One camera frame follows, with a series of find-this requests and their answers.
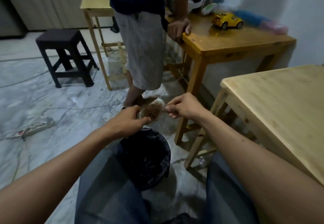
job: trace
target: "wooden table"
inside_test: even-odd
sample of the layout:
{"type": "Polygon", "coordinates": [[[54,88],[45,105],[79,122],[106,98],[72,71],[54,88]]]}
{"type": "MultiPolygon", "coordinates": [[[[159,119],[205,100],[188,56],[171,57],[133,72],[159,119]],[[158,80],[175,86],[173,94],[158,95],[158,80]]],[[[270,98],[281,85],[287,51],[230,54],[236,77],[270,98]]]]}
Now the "wooden table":
{"type": "MultiPolygon", "coordinates": [[[[212,112],[231,109],[259,142],[324,185],[324,67],[309,65],[225,78],[212,112]]],[[[201,145],[200,130],[185,161],[189,168],[201,145]]]]}
{"type": "Polygon", "coordinates": [[[120,78],[124,78],[124,74],[126,73],[126,70],[124,68],[124,62],[126,62],[126,59],[124,58],[124,53],[123,50],[121,48],[121,46],[119,45],[119,51],[121,54],[121,59],[122,59],[122,63],[123,63],[123,72],[124,74],[122,75],[117,75],[117,76],[108,76],[107,72],[105,70],[103,61],[102,61],[102,57],[100,54],[100,50],[99,50],[99,46],[95,37],[95,33],[93,31],[93,26],[92,26],[92,22],[91,22],[91,17],[95,17],[96,20],[96,24],[99,30],[99,34],[100,34],[100,38],[101,38],[101,46],[103,47],[106,56],[107,54],[107,49],[108,47],[112,47],[112,46],[118,46],[118,43],[105,43],[104,39],[103,39],[103,35],[101,32],[101,28],[100,28],[100,24],[99,24],[99,20],[98,17],[112,17],[114,16],[114,9],[110,6],[110,0],[82,0],[81,6],[80,8],[83,10],[84,15],[86,17],[86,21],[89,27],[89,31],[91,34],[91,38],[93,41],[93,45],[95,46],[95,50],[96,53],[98,55],[98,60],[99,60],[99,64],[102,70],[102,73],[104,75],[106,84],[107,84],[107,88],[110,91],[111,87],[109,84],[109,80],[116,80],[116,79],[120,79],[120,78]]]}
{"type": "MultiPolygon", "coordinates": [[[[189,15],[193,28],[189,36],[183,34],[182,37],[184,43],[181,47],[186,52],[186,56],[181,67],[183,67],[184,79],[188,79],[192,60],[194,61],[190,80],[186,83],[180,78],[181,75],[177,70],[179,66],[176,68],[169,66],[184,90],[193,95],[198,93],[207,65],[265,56],[256,72],[266,71],[280,59],[289,45],[296,42],[296,39],[290,36],[272,35],[251,27],[222,30],[212,26],[212,18],[212,15],[205,17],[189,15]]],[[[180,118],[174,139],[176,144],[182,141],[184,133],[200,128],[197,124],[187,125],[187,123],[187,119],[180,118]]]]}

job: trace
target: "toy car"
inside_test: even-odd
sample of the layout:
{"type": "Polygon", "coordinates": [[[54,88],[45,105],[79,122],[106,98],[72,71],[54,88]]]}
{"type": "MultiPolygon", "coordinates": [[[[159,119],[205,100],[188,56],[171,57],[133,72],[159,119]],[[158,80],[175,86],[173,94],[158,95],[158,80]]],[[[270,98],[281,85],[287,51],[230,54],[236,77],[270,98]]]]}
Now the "toy car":
{"type": "Polygon", "coordinates": [[[236,27],[238,29],[243,28],[243,21],[241,18],[236,17],[234,14],[228,13],[221,13],[216,14],[212,20],[214,25],[221,27],[225,30],[227,27],[236,27]]]}

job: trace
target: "tile floor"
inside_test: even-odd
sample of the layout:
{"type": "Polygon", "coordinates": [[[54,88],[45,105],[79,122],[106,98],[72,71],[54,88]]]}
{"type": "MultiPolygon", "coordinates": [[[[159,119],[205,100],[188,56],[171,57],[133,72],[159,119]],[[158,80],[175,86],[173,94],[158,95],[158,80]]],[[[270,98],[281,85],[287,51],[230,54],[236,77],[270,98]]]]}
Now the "tile floor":
{"type": "MultiPolygon", "coordinates": [[[[120,40],[120,35],[110,33],[109,29],[105,31],[107,42],[120,40]]],[[[109,92],[101,70],[92,70],[93,87],[86,88],[81,79],[60,79],[63,87],[55,88],[43,59],[39,58],[35,44],[39,34],[30,33],[24,39],[0,41],[0,188],[67,150],[103,125],[120,111],[128,90],[126,80],[120,80],[111,83],[113,91],[109,92]],[[53,118],[56,125],[27,137],[26,141],[7,139],[41,116],[53,118]]],[[[82,34],[93,51],[87,30],[82,30],[82,34]]],[[[109,59],[103,56],[109,73],[122,71],[118,58],[118,52],[111,54],[109,59]]],[[[144,97],[162,96],[168,101],[182,93],[173,76],[166,72],[161,87],[145,92],[144,97]]],[[[166,138],[171,148],[169,177],[154,189],[143,192],[144,198],[152,202],[152,223],[156,224],[183,212],[197,217],[206,198],[205,186],[183,167],[188,152],[173,142],[176,125],[177,121],[166,115],[150,125],[166,138]]],[[[188,133],[184,140],[193,137],[193,133],[188,133]]],[[[77,190],[78,181],[47,223],[74,222],[77,190]]]]}

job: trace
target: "hairbrush bristle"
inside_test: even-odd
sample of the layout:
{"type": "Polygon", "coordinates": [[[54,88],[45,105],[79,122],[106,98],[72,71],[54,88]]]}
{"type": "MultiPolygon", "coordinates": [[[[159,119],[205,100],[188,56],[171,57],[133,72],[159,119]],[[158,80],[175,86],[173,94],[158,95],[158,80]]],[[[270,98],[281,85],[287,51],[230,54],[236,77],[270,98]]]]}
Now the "hairbrush bristle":
{"type": "Polygon", "coordinates": [[[140,111],[140,118],[149,117],[154,121],[162,112],[164,112],[164,107],[165,103],[163,99],[157,98],[140,111]]]}

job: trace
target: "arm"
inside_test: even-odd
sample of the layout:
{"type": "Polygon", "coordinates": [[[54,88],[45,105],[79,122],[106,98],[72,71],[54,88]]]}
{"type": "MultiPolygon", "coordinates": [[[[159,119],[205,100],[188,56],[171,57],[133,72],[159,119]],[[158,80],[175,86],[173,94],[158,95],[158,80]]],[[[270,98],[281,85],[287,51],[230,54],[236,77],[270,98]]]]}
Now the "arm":
{"type": "Polygon", "coordinates": [[[192,25],[190,24],[188,15],[188,0],[174,0],[175,4],[175,20],[168,25],[169,37],[181,43],[182,33],[185,32],[189,35],[192,25]]]}
{"type": "Polygon", "coordinates": [[[323,223],[324,188],[201,106],[190,93],[168,103],[170,117],[199,123],[245,190],[275,223],[323,223]]]}
{"type": "Polygon", "coordinates": [[[110,142],[139,131],[138,106],[122,110],[84,140],[0,191],[0,223],[44,223],[95,156],[110,142]]]}

